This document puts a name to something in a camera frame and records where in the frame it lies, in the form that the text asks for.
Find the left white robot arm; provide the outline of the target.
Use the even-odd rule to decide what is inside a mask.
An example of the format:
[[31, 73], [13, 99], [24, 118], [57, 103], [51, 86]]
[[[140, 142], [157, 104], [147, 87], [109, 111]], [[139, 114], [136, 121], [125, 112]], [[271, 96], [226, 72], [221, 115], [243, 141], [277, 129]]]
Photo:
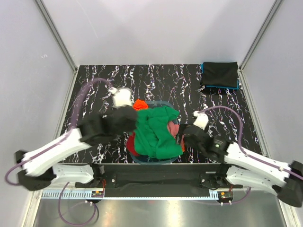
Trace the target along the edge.
[[60, 161], [90, 147], [107, 144], [125, 132], [133, 132], [137, 118], [138, 112], [133, 107], [119, 107], [105, 114], [87, 117], [37, 150], [17, 151], [16, 162], [22, 168], [17, 174], [18, 184], [29, 191], [44, 189], [52, 183], [67, 182], [98, 187], [104, 170], [96, 164], [65, 165]]

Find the clear blue plastic basket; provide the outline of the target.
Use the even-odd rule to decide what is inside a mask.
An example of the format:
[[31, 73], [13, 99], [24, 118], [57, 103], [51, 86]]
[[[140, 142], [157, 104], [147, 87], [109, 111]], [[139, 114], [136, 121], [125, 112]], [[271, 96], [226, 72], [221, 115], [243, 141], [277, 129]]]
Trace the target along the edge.
[[[173, 105], [167, 101], [146, 101], [146, 104], [148, 105], [149, 108], [156, 108], [156, 107], [162, 107], [162, 106], [168, 106], [171, 108], [174, 108]], [[151, 158], [148, 156], [141, 156], [138, 155], [136, 156], [134, 153], [130, 151], [130, 145], [131, 143], [128, 141], [126, 143], [126, 147], [128, 152], [130, 153], [131, 158], [135, 163], [141, 164], [141, 165], [161, 165], [161, 164], [170, 164], [173, 163], [178, 159], [177, 157], [169, 158], [169, 159], [156, 159], [156, 158]]]

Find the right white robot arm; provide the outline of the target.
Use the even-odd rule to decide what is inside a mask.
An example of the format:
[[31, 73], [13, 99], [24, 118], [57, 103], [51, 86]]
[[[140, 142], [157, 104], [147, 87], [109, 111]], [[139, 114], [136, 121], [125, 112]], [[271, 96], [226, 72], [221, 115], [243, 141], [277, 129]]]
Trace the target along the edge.
[[219, 187], [242, 185], [275, 195], [280, 201], [300, 208], [303, 205], [303, 165], [276, 161], [242, 148], [222, 137], [211, 137], [195, 125], [181, 125], [177, 140], [183, 139], [205, 157], [220, 163], [215, 174]]

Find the green t shirt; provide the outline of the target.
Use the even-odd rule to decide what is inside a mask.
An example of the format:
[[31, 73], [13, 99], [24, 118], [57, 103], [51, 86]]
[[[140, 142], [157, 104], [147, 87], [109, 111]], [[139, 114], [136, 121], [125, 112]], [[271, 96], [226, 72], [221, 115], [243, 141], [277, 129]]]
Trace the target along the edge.
[[137, 111], [134, 150], [142, 156], [170, 159], [183, 154], [181, 145], [168, 130], [168, 123], [178, 119], [179, 111], [168, 106]]

